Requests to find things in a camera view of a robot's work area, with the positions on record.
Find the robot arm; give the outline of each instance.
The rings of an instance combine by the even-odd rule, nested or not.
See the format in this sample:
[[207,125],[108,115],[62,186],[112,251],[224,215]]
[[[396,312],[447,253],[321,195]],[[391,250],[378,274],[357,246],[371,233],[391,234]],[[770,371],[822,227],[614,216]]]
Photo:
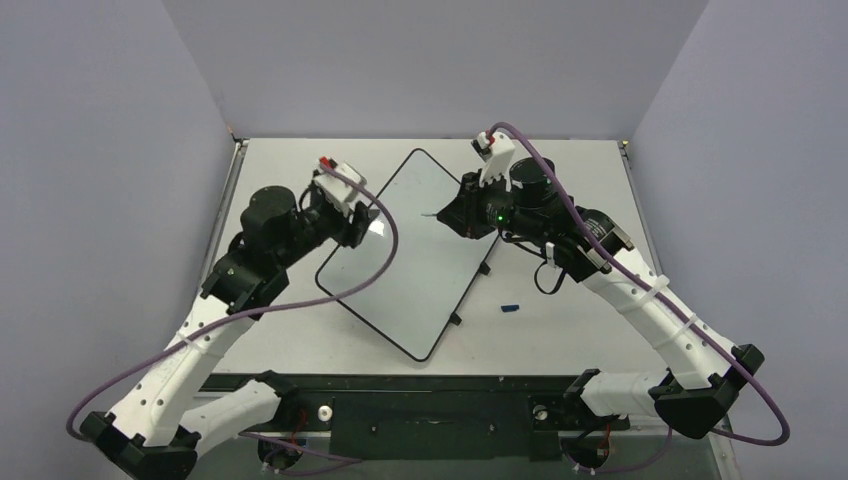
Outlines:
[[[326,158],[321,162],[365,184],[348,165]],[[168,344],[185,346],[153,365],[107,413],[89,414],[81,425],[83,435],[133,478],[183,479],[197,457],[270,420],[280,405],[281,389],[257,380],[189,410],[215,365],[259,316],[233,321],[195,340],[189,336],[227,315],[269,306],[289,284],[286,269],[327,239],[341,246],[359,245],[372,218],[362,202],[351,205],[356,193],[317,170],[304,192],[311,195],[308,208],[299,208],[284,187],[256,192],[241,215],[242,232],[215,263]]]
[[[668,372],[633,374],[587,370],[569,389],[598,417],[639,414],[661,417],[691,438],[702,438],[727,413],[746,384],[730,364],[688,327],[697,325],[752,374],[763,362],[753,345],[736,346],[709,328],[668,288],[668,279],[647,265],[629,236],[603,212],[577,207],[583,224],[614,259],[637,274],[649,291],[613,269],[576,226],[544,172],[532,159],[507,167],[498,152],[511,152],[504,136],[478,136],[472,146],[487,161],[463,175],[457,197],[436,218],[463,237],[498,231],[512,243],[533,244],[539,256],[612,305],[657,351]],[[554,169],[553,162],[545,162]],[[682,325],[656,295],[662,293],[689,317]]]

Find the white cable tie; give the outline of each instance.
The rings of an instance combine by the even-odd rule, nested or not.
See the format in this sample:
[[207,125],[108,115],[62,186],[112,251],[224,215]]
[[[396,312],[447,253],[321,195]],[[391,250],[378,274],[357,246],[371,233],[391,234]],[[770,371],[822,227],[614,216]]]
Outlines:
[[618,313],[624,315],[627,312],[631,312],[633,310],[638,310],[645,306],[646,303],[650,302],[660,293],[660,290],[667,287],[669,283],[668,277],[665,275],[660,275],[657,277],[657,281],[651,286],[651,289],[645,292],[644,295],[632,301],[631,303],[618,308]]
[[198,352],[200,352],[201,355],[209,355],[210,357],[214,357],[217,359],[224,358],[224,355],[222,354],[211,353],[208,347],[204,347],[201,344],[197,343],[197,340],[192,340],[188,338],[188,335],[183,334],[183,332],[177,332],[177,336],[180,337],[180,340],[182,340],[183,343],[186,344],[189,348],[197,350]]
[[689,330],[689,327],[691,327],[695,323],[695,320],[698,320],[698,315],[695,315],[693,313],[689,317],[689,320],[687,320],[686,323],[684,323],[683,326],[680,327],[680,329],[678,329],[676,332],[674,332],[674,335],[666,338],[665,340],[657,342],[656,344],[651,345],[651,346],[654,348],[654,350],[656,350],[656,349],[666,345],[667,343],[671,343],[671,342],[677,340],[677,337],[679,337],[680,335],[683,335],[683,332],[685,332],[686,330]]
[[551,242],[545,243],[545,263],[556,270],[556,263],[554,262],[554,244]]

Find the white wall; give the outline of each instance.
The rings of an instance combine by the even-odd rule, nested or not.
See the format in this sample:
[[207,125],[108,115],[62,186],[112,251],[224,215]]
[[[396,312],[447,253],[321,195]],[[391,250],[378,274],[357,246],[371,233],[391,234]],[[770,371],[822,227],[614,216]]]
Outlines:
[[[672,286],[765,352],[794,428],[779,449],[736,445],[746,478],[848,469],[846,24],[843,0],[712,0],[633,138]],[[731,419],[777,433],[751,391]]]
[[187,311],[232,148],[158,0],[0,2],[4,478],[125,478],[65,416]]
[[706,0],[164,0],[239,136],[628,138]]

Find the cable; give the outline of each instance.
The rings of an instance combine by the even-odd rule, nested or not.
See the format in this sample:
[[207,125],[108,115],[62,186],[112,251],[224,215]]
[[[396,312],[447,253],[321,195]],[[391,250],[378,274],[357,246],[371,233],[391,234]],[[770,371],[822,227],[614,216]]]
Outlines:
[[612,424],[607,424],[607,431],[604,432],[604,439],[601,440],[601,443],[598,444],[598,448],[604,448],[604,445],[609,447],[609,437],[610,433],[612,433]]
[[71,437],[73,437],[77,440],[80,440],[80,441],[83,441],[83,442],[88,442],[88,439],[85,438],[83,436],[83,434],[80,433],[76,428],[74,428],[74,423],[76,423],[77,416],[80,414],[80,412],[82,412],[82,410],[86,407],[86,405],[88,405],[98,395],[105,392],[106,390],[108,390],[109,388],[111,388],[116,383],[120,382],[121,380],[124,380],[125,378],[128,378],[128,377],[135,375],[136,373],[144,370],[145,368],[148,368],[151,365],[168,358],[169,356],[173,355],[175,352],[186,347],[188,342],[194,341],[194,340],[206,335],[207,333],[211,332],[212,330],[215,330],[216,328],[223,327],[224,325],[228,325],[228,324],[235,322],[236,320],[240,320],[242,318],[247,318],[251,315],[259,315],[259,314],[271,313],[271,312],[282,312],[282,311],[285,311],[285,310],[294,310],[296,308],[313,307],[315,305],[323,305],[325,303],[331,303],[331,302],[341,300],[345,297],[349,297],[349,296],[351,296],[351,295],[353,295],[357,292],[360,292],[363,289],[371,286],[371,284],[376,282],[377,279],[380,278],[380,276],[383,275],[383,273],[385,273],[385,271],[392,264],[392,261],[394,261],[395,255],[397,254],[397,248],[398,248],[398,229],[397,229],[397,223],[395,222],[394,217],[392,217],[391,213],[389,213],[389,210],[386,208],[386,206],[383,205],[383,202],[381,202],[376,196],[374,196],[374,194],[372,194],[371,192],[366,190],[364,187],[360,186],[356,182],[351,181],[350,179],[348,179],[344,175],[336,173],[336,171],[326,167],[323,164],[320,165],[320,168],[321,168],[321,170],[324,171],[324,173],[327,173],[328,175],[341,180],[346,185],[350,186],[351,188],[353,188],[354,190],[358,191],[363,196],[365,196],[366,198],[371,200],[371,202],[386,217],[386,221],[389,223],[389,228],[391,228],[391,231],[392,231],[392,249],[389,252],[389,256],[386,258],[386,261],[383,263],[382,266],[380,266],[380,268],[374,273],[374,275],[372,275],[371,277],[369,277],[368,279],[366,279],[364,282],[360,283],[359,285],[357,285],[353,288],[350,288],[348,290],[345,290],[344,292],[341,292],[341,293],[336,294],[336,295],[332,295],[332,296],[329,296],[329,297],[323,297],[323,298],[316,298],[316,299],[312,299],[312,300],[305,300],[305,301],[302,301],[302,302],[287,303],[287,304],[284,304],[284,305],[275,305],[275,306],[269,306],[269,307],[252,308],[250,310],[243,310],[241,312],[234,313],[233,315],[230,315],[228,317],[224,317],[220,320],[216,320],[216,321],[198,329],[197,331],[195,331],[191,335],[188,335],[186,337],[185,342],[177,343],[177,344],[173,345],[172,347],[164,350],[163,352],[161,352],[157,355],[154,355],[153,357],[139,363],[138,365],[136,365],[134,367],[127,369],[123,373],[121,373],[121,374],[117,375],[116,377],[106,381],[106,383],[97,387],[91,393],[86,395],[71,410],[71,414],[68,416],[68,419],[65,421],[65,431],[68,432],[68,435],[70,435]]
[[309,470],[309,471],[305,471],[305,472],[289,472],[287,470],[280,470],[280,471],[277,472],[281,475],[288,475],[290,477],[307,477],[307,476],[310,476],[310,475],[318,475],[318,474],[321,474],[321,473],[326,473],[326,472],[330,472],[330,471],[333,471],[333,470],[337,470],[339,468],[354,465],[356,463],[362,463],[362,460],[359,459],[359,458],[343,457],[341,455],[333,455],[332,453],[325,453],[325,452],[321,452],[319,450],[313,450],[311,448],[301,447],[300,445],[291,444],[291,443],[289,443],[285,440],[280,440],[279,438],[266,437],[265,435],[260,435],[258,433],[242,432],[242,433],[239,434],[239,436],[244,437],[244,438],[252,438],[254,440],[261,440],[263,442],[273,443],[274,445],[280,446],[279,449],[276,449],[273,452],[271,452],[270,454],[265,456],[265,460],[264,460],[265,463],[268,463],[268,456],[272,456],[272,455],[275,454],[275,452],[279,452],[279,451],[282,451],[282,450],[285,450],[285,449],[294,449],[294,450],[298,450],[302,453],[308,453],[309,455],[314,455],[316,457],[321,457],[321,458],[326,458],[327,460],[334,460],[336,462],[341,462],[339,465],[331,465],[329,467],[323,467],[323,468],[319,468],[319,469],[316,469],[316,470]]
[[244,238],[244,232],[239,232],[233,236],[233,239],[230,240],[230,245],[227,247],[228,252],[232,252],[237,249],[239,245],[241,245],[241,241]]
[[578,435],[578,436],[576,436],[572,439],[566,439],[565,443],[567,443],[569,445],[574,445],[577,442],[579,442],[580,440],[583,440],[584,438],[588,437],[589,435],[595,433],[599,428],[601,428],[603,426],[609,427],[612,424],[612,422],[618,420],[619,418],[621,418],[621,415],[607,415],[605,417],[599,417],[595,421],[595,423],[593,423],[589,428],[587,428],[586,430],[583,430],[583,433],[581,433],[580,435]]
[[292,443],[294,443],[295,445],[297,445],[297,440],[295,440],[295,439],[294,439],[294,437],[295,437],[295,436],[296,436],[296,435],[297,435],[297,434],[298,434],[298,433],[299,433],[299,432],[303,429],[303,427],[305,427],[305,426],[306,426],[306,410],[304,410],[304,409],[302,409],[302,408],[301,408],[301,409],[300,409],[300,421],[299,421],[299,422],[297,422],[297,427],[295,427],[294,431],[292,432]]
[[645,460],[644,462],[637,463],[635,465],[627,465],[627,466],[624,466],[624,467],[604,468],[602,470],[595,470],[594,468],[586,468],[583,465],[580,465],[579,463],[575,462],[574,459],[571,458],[571,456],[568,455],[568,454],[565,455],[565,458],[567,458],[571,463],[574,464],[575,470],[579,470],[579,471],[585,472],[585,473],[590,473],[592,475],[595,475],[595,474],[608,475],[608,474],[615,474],[615,473],[635,472],[637,470],[642,470],[643,468],[647,468],[647,467],[653,465],[654,463],[656,463],[657,460],[662,458],[662,456],[665,455],[668,452],[669,447],[671,447],[671,434],[672,434],[672,432],[673,432],[673,430],[671,429],[671,427],[668,427],[668,434],[666,434],[666,436],[665,436],[665,443],[663,443],[662,448],[660,448],[657,451],[657,453],[651,455],[651,457],[648,458],[647,460]]
[[300,198],[297,199],[297,209],[298,211],[303,211],[303,200],[306,198],[306,194],[312,189],[312,184],[303,189],[303,192],[300,194]]
[[559,272],[559,278],[557,278],[557,283],[554,285],[554,288],[552,288],[550,291],[545,291],[545,290],[542,289],[542,286],[539,285],[539,272],[542,270],[542,267],[544,267],[547,264],[548,264],[548,261],[545,260],[544,262],[540,263],[538,267],[536,267],[536,271],[533,273],[533,283],[536,284],[536,288],[540,292],[542,292],[543,294],[553,295],[553,294],[555,294],[556,292],[559,291],[560,287],[562,287],[562,282],[563,282],[563,280],[565,280],[565,273],[566,272],[565,272],[565,269],[562,269],[562,271]]
[[516,247],[520,248],[521,250],[524,250],[525,252],[529,253],[530,255],[533,255],[534,257],[539,257],[539,258],[542,258],[542,259],[545,258],[545,256],[542,255],[541,253],[536,252],[536,251],[534,251],[530,248],[527,248],[524,245],[522,245],[521,243],[518,243],[518,242],[523,242],[523,241],[526,241],[526,240],[519,240],[518,242],[516,242],[512,238],[504,236],[504,232],[501,229],[498,229],[498,238],[500,238],[501,241],[503,241],[504,243],[508,243],[510,245],[515,245]]
[[607,459],[612,455],[612,431],[609,425],[607,425],[607,436],[606,436],[606,451],[607,451]]
[[[594,235],[592,235],[592,232],[589,231],[586,225],[583,224],[583,219],[577,212],[577,209],[574,206],[574,202],[572,202],[571,199],[568,197],[568,192],[565,191],[565,188],[562,186],[562,183],[559,181],[559,179],[556,178],[556,175],[554,174],[553,170],[551,170],[548,164],[544,161],[542,155],[540,155],[539,152],[533,147],[533,145],[530,143],[530,140],[517,128],[506,122],[498,122],[492,125],[492,128],[490,128],[487,133],[489,135],[492,135],[495,133],[496,130],[499,129],[503,129],[511,133],[512,136],[515,137],[515,139],[518,140],[519,143],[521,143],[521,145],[527,150],[527,152],[530,153],[530,156],[533,157],[533,159],[539,165],[539,168],[542,169],[542,171],[551,181],[551,184],[556,188],[557,193],[559,193],[560,199],[562,200],[563,204],[565,204],[565,208],[568,210],[568,213],[571,214],[571,218],[574,219],[574,222],[580,229],[580,233],[583,234],[589,244],[592,245],[592,248],[594,248],[595,251],[597,251],[598,254],[600,254],[604,260],[609,262],[610,265],[620,271],[631,282],[635,283],[645,291],[651,290],[650,285],[648,285],[641,278],[637,277],[633,272],[628,270],[627,267],[621,264],[621,262],[613,258],[613,256],[610,255],[610,253],[603,247],[603,245],[601,245],[598,239],[595,238]],[[677,318],[680,319],[680,321],[684,323],[689,321],[689,318],[683,312],[683,310],[681,310],[680,307],[678,307],[670,298],[665,296],[663,293],[657,293],[656,298],[660,302],[662,302],[663,305],[668,307],[668,309],[671,310],[677,316]],[[789,440],[789,422],[786,420],[786,416],[780,410],[780,407],[777,406],[777,402],[775,402],[771,395],[766,392],[765,388],[759,382],[759,380],[754,378],[754,376],[751,375],[748,370],[746,370],[745,367],[743,367],[735,358],[733,358],[730,353],[725,351],[721,347],[721,345],[719,345],[709,335],[704,333],[704,331],[701,330],[697,325],[691,325],[689,328],[693,332],[695,332],[695,334],[700,337],[701,340],[706,342],[710,347],[712,347],[716,352],[718,352],[718,354],[721,355],[721,357],[724,358],[724,360],[727,361],[727,363],[729,363],[737,372],[739,372],[739,375],[741,375],[742,378],[744,378],[745,381],[747,381],[751,385],[751,387],[760,395],[763,401],[766,402],[766,405],[768,405],[775,418],[777,418],[781,430],[780,435],[777,438],[771,440],[763,440],[760,438],[739,435],[733,432],[725,432],[724,430],[719,430],[717,428],[713,428],[711,431],[716,435],[721,435],[732,440],[738,440],[753,445],[771,447],[786,443],[786,441]]]

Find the white knob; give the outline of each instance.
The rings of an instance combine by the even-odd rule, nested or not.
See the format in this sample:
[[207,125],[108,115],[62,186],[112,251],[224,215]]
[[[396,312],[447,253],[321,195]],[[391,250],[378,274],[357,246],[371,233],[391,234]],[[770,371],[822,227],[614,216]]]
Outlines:
[[333,418],[333,409],[327,405],[321,405],[318,408],[318,420],[329,422]]

